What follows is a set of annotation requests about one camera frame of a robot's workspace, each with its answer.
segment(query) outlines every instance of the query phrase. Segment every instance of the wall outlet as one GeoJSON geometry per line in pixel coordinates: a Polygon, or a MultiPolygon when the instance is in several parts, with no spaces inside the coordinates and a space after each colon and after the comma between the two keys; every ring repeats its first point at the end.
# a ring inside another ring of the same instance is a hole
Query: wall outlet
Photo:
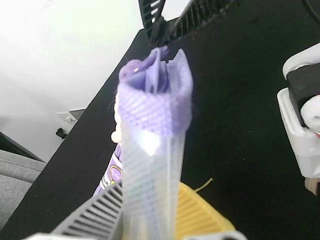
{"type": "Polygon", "coordinates": [[[69,133],[73,126],[77,123],[77,119],[71,115],[69,112],[62,112],[57,113],[56,116],[58,117],[60,123],[62,123],[62,128],[64,131],[69,133]]]}

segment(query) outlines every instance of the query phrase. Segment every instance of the purple cloth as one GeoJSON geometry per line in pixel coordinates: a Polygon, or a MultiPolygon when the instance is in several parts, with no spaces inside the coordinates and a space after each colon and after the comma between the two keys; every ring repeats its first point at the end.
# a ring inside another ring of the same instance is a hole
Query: purple cloth
{"type": "MultiPolygon", "coordinates": [[[[119,72],[118,112],[131,127],[162,136],[185,132],[191,122],[193,79],[182,49],[173,60],[161,61],[166,46],[143,61],[133,59],[119,72]]],[[[121,147],[116,146],[93,195],[122,178],[121,147]]]]}

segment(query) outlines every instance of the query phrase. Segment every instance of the white wall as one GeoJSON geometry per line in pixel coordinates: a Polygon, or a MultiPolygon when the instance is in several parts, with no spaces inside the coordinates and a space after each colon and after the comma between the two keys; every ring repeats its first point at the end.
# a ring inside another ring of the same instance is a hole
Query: white wall
{"type": "Polygon", "coordinates": [[[86,108],[142,27],[138,0],[0,0],[0,132],[48,161],[56,113],[86,108]]]}

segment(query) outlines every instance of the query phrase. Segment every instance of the black cable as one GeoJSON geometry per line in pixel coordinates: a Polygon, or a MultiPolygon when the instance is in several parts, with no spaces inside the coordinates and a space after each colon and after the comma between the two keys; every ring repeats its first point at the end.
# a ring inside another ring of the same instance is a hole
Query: black cable
{"type": "Polygon", "coordinates": [[[308,0],[302,0],[302,4],[305,10],[309,13],[309,15],[318,23],[320,24],[320,15],[316,13],[316,11],[312,8],[308,0]]]}

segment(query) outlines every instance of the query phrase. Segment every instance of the purple mesh fabric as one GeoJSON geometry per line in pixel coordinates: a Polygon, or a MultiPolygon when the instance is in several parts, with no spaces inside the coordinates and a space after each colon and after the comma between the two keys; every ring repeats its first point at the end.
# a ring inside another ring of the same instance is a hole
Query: purple mesh fabric
{"type": "Polygon", "coordinates": [[[193,79],[182,49],[168,63],[161,61],[162,52],[152,50],[145,69],[120,79],[118,112],[132,127],[172,136],[190,125],[193,79]]]}

